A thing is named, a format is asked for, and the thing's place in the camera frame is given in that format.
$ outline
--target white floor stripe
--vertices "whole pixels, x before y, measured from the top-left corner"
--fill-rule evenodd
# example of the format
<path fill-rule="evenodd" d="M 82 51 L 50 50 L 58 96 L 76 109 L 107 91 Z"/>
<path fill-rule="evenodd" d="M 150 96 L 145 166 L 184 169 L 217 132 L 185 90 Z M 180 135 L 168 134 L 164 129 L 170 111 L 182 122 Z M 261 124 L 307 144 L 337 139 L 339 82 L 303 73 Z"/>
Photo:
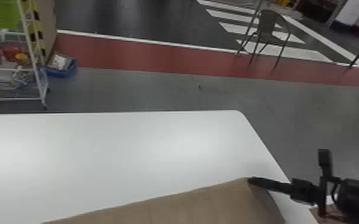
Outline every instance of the white floor stripe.
<path fill-rule="evenodd" d="M 350 53 L 349 51 L 343 49 L 341 46 L 339 46 L 338 44 L 328 40 L 327 38 L 325 38 L 324 36 L 316 33 L 315 31 L 311 30 L 310 28 L 308 28 L 307 26 L 303 25 L 302 23 L 294 20 L 291 17 L 288 16 L 284 16 L 284 18 L 288 21 L 288 23 L 296 26 L 297 28 L 303 30 L 305 33 L 309 34 L 310 36 L 316 38 L 318 41 L 322 42 L 323 44 L 327 45 L 329 48 L 331 48 L 332 50 L 336 51 L 338 54 L 344 56 L 345 58 L 349 59 L 349 60 L 353 60 L 356 55 Z"/>
<path fill-rule="evenodd" d="M 229 23 L 220 23 L 220 25 L 223 26 L 223 28 L 230 33 L 239 33 L 239 34 L 245 34 L 247 31 L 247 27 L 246 26 L 239 26 L 239 25 L 234 25 L 234 24 L 229 24 Z M 257 29 L 251 27 L 249 30 L 249 34 L 253 34 L 254 32 L 256 32 Z M 285 40 L 287 38 L 287 33 L 284 32 L 277 32 L 274 31 L 273 35 L 280 38 L 281 40 Z M 297 38 L 295 35 L 291 35 L 289 37 L 289 41 L 291 42 L 296 42 L 296 43 L 305 43 L 304 41 L 302 41 L 301 39 Z"/>
<path fill-rule="evenodd" d="M 202 5 L 208 5 L 208 6 L 212 6 L 212 7 L 223 8 L 225 10 L 234 10 L 234 11 L 238 11 L 238 12 L 241 12 L 241 13 L 249 13 L 249 14 L 254 14 L 255 13 L 255 10 L 251 10 L 251 9 L 248 9 L 248 8 L 237 7 L 237 6 L 222 4 L 222 3 L 218 3 L 218 2 L 205 1 L 205 0 L 197 0 L 197 1 Z"/>
<path fill-rule="evenodd" d="M 209 2 L 209 1 L 205 1 L 205 0 L 197 0 L 197 1 L 199 3 L 201 3 L 202 5 L 210 5 L 210 6 L 217 7 L 217 8 L 224 8 L 224 9 L 239 11 L 239 12 L 243 12 L 243 13 L 251 13 L 251 14 L 253 14 L 255 12 L 254 10 L 250 10 L 248 8 L 235 7 L 235 6 L 232 6 L 232 5 L 226 5 L 226 4 L 216 3 L 216 2 Z M 303 30 L 305 33 L 309 34 L 310 36 L 316 38 L 318 41 L 320 41 L 323 44 L 327 45 L 329 48 L 336 51 L 338 54 L 344 56 L 345 58 L 352 61 L 356 57 L 356 55 L 354 55 L 351 52 L 347 51 L 346 49 L 342 48 L 338 44 L 328 40 L 324 36 L 318 34 L 317 32 L 315 32 L 313 30 L 311 30 L 310 28 L 308 28 L 307 26 L 305 26 L 305 25 L 301 24 L 300 22 L 294 20 L 293 18 L 291 18 L 289 16 L 284 16 L 284 18 L 290 24 L 292 24 L 295 27 Z"/>
<path fill-rule="evenodd" d="M 220 12 L 220 11 L 216 11 L 216 10 L 207 10 L 210 15 L 214 16 L 214 17 L 218 17 L 218 18 L 226 18 L 229 20 L 237 20 L 237 21 L 242 21 L 242 22 L 246 22 L 246 23 L 250 23 L 252 21 L 252 18 L 249 16 L 244 16 L 244 15 L 237 15 L 237 14 L 232 14 L 232 13 L 224 13 L 224 12 Z M 256 18 L 253 21 L 254 24 L 259 24 L 259 19 Z"/>
<path fill-rule="evenodd" d="M 245 46 L 245 50 L 249 53 L 253 52 L 253 49 L 255 49 L 256 42 L 249 42 Z M 258 49 L 256 50 L 256 53 L 259 52 L 259 50 L 264 46 L 263 43 L 259 43 Z M 261 54 L 264 55 L 272 55 L 272 56 L 278 56 L 280 53 L 281 47 L 275 46 L 275 45 L 267 45 L 267 47 L 261 52 Z M 324 61 L 324 62 L 332 62 L 330 59 L 328 59 L 326 56 L 321 54 L 318 51 L 312 51 L 307 49 L 300 49 L 300 48 L 291 48 L 289 46 L 286 46 L 283 52 L 283 57 L 287 58 L 297 58 L 297 59 L 305 59 L 305 60 L 311 60 L 311 61 Z"/>
<path fill-rule="evenodd" d="M 162 42 L 162 41 L 151 41 L 146 39 L 137 39 L 137 38 L 124 38 L 122 36 L 110 36 L 110 35 L 101 35 L 95 33 L 84 33 L 84 32 L 76 32 L 71 30 L 57 30 L 58 33 L 67 34 L 67 35 L 74 35 L 74 36 L 87 36 L 90 38 L 101 38 L 101 39 L 111 39 L 111 40 L 119 40 L 119 41 L 129 41 L 129 42 L 138 42 L 138 43 L 150 43 L 155 45 L 164 45 L 164 46 L 177 46 L 182 48 L 190 48 L 190 49 L 201 49 L 206 51 L 218 51 L 218 52 L 227 52 L 227 53 L 236 53 L 236 50 L 232 49 L 224 49 L 224 48 L 211 48 L 208 46 L 196 46 L 196 45 L 189 45 L 189 44 L 181 44 L 181 43 L 172 43 L 172 42 Z M 347 64 L 339 63 L 339 66 L 348 66 Z"/>

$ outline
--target red floor stripe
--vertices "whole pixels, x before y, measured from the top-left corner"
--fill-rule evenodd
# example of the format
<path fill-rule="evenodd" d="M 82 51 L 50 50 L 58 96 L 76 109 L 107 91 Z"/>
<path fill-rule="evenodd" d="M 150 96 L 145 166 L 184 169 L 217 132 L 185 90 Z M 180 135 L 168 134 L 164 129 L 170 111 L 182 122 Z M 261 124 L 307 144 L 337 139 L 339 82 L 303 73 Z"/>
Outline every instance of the red floor stripe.
<path fill-rule="evenodd" d="M 59 34 L 55 50 L 75 57 L 80 67 L 244 77 L 328 85 L 359 86 L 359 69 L 329 63 L 153 45 Z"/>

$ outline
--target white table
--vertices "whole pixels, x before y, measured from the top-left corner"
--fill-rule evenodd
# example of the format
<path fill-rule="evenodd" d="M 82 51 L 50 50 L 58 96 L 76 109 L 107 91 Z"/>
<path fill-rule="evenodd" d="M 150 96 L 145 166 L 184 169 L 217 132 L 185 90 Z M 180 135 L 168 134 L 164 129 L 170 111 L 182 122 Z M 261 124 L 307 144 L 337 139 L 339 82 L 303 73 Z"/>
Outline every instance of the white table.
<path fill-rule="evenodd" d="M 287 181 L 236 111 L 0 115 L 0 223 L 34 224 L 231 181 Z M 317 223 L 273 194 L 288 223 Z"/>

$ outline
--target yellow and black striped pole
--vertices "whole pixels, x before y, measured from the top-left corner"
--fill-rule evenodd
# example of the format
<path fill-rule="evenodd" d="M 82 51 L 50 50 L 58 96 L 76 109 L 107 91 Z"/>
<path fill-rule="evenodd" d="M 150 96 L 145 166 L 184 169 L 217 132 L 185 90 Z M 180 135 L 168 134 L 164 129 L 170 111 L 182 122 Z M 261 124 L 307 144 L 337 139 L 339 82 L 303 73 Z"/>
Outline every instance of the yellow and black striped pole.
<path fill-rule="evenodd" d="M 34 23 L 31 23 L 28 26 L 29 36 L 30 40 L 32 42 L 32 47 L 35 52 L 39 52 L 41 62 L 44 65 L 46 57 L 46 47 L 45 47 L 45 41 L 43 40 L 43 33 L 42 33 L 42 25 L 41 25 L 41 19 L 39 16 L 38 11 L 38 5 L 36 3 L 36 0 L 23 0 L 24 4 L 28 4 L 29 9 L 32 9 L 32 17 L 34 19 Z"/>

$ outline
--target chair backrest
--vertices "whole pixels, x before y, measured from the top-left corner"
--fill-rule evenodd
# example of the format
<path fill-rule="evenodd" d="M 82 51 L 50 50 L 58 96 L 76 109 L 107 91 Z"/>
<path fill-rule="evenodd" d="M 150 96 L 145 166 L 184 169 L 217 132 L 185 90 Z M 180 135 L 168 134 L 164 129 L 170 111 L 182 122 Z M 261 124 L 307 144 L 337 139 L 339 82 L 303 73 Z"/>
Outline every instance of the chair backrest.
<path fill-rule="evenodd" d="M 290 34 L 288 23 L 284 19 L 284 17 L 282 17 L 282 15 L 273 10 L 262 10 L 260 12 L 258 31 L 261 33 L 272 34 L 272 32 L 274 31 L 274 27 L 278 22 L 280 23 L 280 25 L 285 27 L 287 33 Z"/>

